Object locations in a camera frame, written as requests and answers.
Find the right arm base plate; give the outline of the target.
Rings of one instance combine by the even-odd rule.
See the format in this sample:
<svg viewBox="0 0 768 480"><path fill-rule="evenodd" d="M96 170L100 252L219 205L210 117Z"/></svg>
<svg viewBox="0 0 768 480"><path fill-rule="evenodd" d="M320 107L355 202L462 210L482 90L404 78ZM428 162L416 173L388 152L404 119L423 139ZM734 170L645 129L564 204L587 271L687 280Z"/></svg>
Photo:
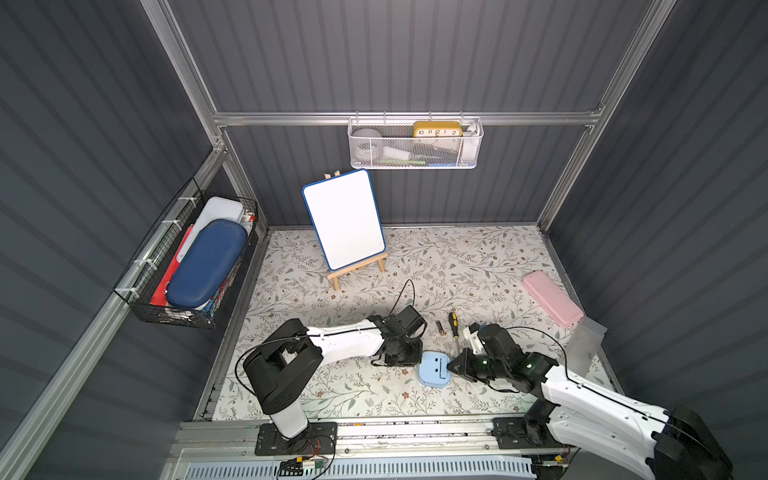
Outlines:
<svg viewBox="0 0 768 480"><path fill-rule="evenodd" d="M572 449L556 440L545 423L528 417L496 417L492 420L490 435L500 450Z"/></svg>

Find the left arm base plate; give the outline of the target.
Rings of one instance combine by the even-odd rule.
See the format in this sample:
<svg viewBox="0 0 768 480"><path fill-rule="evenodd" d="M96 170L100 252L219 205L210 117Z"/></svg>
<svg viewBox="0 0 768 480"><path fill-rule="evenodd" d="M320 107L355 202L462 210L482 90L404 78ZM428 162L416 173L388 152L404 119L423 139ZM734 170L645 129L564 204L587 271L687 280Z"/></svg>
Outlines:
<svg viewBox="0 0 768 480"><path fill-rule="evenodd" d="M310 422L296 437L283 436L272 423L260 426L254 454L267 456L333 455L338 434L337 422Z"/></svg>

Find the black yellow screwdriver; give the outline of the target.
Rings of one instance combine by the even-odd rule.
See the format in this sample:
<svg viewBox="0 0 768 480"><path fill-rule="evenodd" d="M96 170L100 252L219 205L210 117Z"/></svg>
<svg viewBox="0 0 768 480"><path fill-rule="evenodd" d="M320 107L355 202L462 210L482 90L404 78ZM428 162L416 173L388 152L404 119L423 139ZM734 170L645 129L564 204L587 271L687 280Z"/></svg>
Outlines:
<svg viewBox="0 0 768 480"><path fill-rule="evenodd" d="M448 320L450 323L451 328L451 334L453 337L453 341L456 346L457 353L461 352L461 340L460 340L460 332L459 332L459 322L457 314L454 310L451 310L448 314Z"/></svg>

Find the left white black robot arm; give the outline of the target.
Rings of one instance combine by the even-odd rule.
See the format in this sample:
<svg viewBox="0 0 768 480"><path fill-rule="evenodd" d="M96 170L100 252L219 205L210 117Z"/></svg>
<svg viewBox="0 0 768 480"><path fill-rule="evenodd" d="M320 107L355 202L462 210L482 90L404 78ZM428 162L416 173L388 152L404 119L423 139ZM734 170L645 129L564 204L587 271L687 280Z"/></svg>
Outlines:
<svg viewBox="0 0 768 480"><path fill-rule="evenodd" d="M376 367L414 366L422 357L426 329L426 320L411 305L340 327L308 327L289 319L238 358L235 376L248 380L244 388L277 432L293 440L309 428L300 397L320 367L354 358Z"/></svg>

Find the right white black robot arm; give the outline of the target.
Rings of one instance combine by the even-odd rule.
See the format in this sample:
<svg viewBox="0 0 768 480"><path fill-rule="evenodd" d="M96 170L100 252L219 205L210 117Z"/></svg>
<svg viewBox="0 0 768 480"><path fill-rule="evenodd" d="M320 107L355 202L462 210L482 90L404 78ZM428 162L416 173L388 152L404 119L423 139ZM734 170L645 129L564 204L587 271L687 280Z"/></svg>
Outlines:
<svg viewBox="0 0 768 480"><path fill-rule="evenodd" d="M733 464L702 418L678 405L668 410L626 397L572 372L556 360L524 351L511 328L498 324L451 327L467 341L451 373L536 401L522 421L535 445L547 439L586 450L643 479L730 479Z"/></svg>

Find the light blue alarm clock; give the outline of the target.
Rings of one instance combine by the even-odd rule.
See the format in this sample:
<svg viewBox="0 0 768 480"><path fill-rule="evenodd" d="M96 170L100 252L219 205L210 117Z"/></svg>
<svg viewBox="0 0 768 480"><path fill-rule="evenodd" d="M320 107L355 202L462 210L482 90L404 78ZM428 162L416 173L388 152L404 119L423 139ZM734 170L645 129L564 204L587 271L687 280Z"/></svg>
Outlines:
<svg viewBox="0 0 768 480"><path fill-rule="evenodd" d="M431 388L448 386L451 382L451 373L448 370L449 363L448 355L436 351L425 351L417 368L420 383Z"/></svg>

